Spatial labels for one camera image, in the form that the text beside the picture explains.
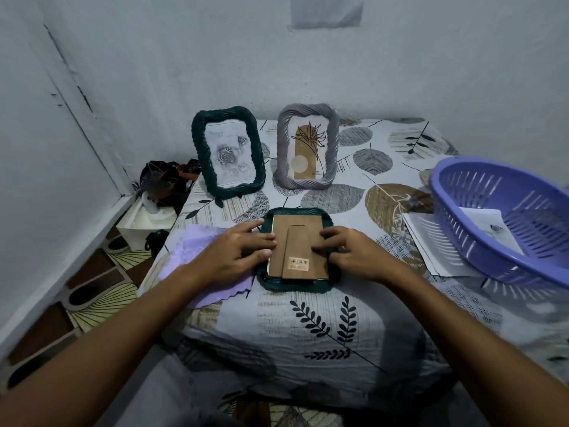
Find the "dark green picture frame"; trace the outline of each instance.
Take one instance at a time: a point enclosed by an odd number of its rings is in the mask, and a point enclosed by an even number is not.
[[[273,208],[265,215],[265,221],[260,227],[260,232],[271,232],[273,230],[273,216],[275,214],[287,215],[304,215],[304,216],[322,216],[322,226],[328,228],[334,226],[331,217],[320,208]],[[335,249],[326,249],[326,259]],[[287,292],[287,291],[303,291],[323,294],[328,292],[332,286],[340,280],[342,273],[340,269],[333,264],[328,263],[329,280],[284,280],[281,277],[271,277],[267,273],[267,264],[258,265],[255,268],[255,275],[262,287],[271,291]]]
[[[255,166],[255,179],[252,183],[239,184],[239,186],[224,188],[217,185],[217,175],[211,161],[211,150],[205,141],[205,127],[207,123],[219,123],[225,120],[240,120],[245,123],[247,135],[251,142],[251,158]],[[260,146],[257,120],[251,111],[243,106],[234,106],[228,109],[214,111],[199,111],[192,121],[192,138],[197,150],[197,158],[202,165],[205,186],[209,193],[220,199],[229,199],[233,196],[255,193],[265,184],[265,161]]]

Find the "finger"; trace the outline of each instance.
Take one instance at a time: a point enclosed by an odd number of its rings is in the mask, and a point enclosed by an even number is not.
[[[239,238],[242,249],[273,249],[276,246],[273,233],[245,233]]]
[[[342,268],[342,265],[349,258],[350,254],[351,253],[330,253],[330,256],[328,256],[328,262],[334,265],[338,265],[340,268]]]
[[[263,224],[265,219],[252,220],[251,222],[243,222],[228,229],[227,232],[250,232],[252,229]]]
[[[346,230],[343,226],[330,226],[329,228],[324,228],[320,231],[320,235],[323,237],[329,237],[332,235],[338,235]]]
[[[313,250],[322,250],[327,249],[330,247],[339,247],[344,246],[346,244],[346,234],[339,233],[338,235],[334,235],[333,237],[326,238],[324,241],[321,241],[312,246]]]
[[[241,272],[245,272],[247,270],[252,269],[253,267],[256,267],[259,264],[262,264],[263,262],[268,260],[272,254],[273,251],[271,251],[270,249],[257,250],[254,251],[249,256],[247,256],[246,258],[238,259],[236,261],[236,264]]]

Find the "barcode sticker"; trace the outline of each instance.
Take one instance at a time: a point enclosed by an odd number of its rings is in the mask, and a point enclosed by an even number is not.
[[[309,260],[304,258],[288,258],[288,269],[298,271],[309,270]]]

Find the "gray picture frame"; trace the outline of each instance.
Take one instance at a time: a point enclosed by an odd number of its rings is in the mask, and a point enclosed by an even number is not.
[[[321,115],[328,119],[327,150],[325,154],[326,172],[319,180],[295,180],[288,176],[288,122],[293,116],[307,117]],[[276,127],[276,171],[279,184],[287,189],[326,189],[332,185],[336,176],[336,159],[338,157],[338,129],[340,117],[327,103],[305,105],[294,103],[286,106],[279,114]]]

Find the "white circle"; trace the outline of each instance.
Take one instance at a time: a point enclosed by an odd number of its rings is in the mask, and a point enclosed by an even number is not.
[[[293,168],[293,171],[295,172],[304,172],[308,169],[309,162],[306,157],[298,155],[293,157],[290,162],[290,167]]]

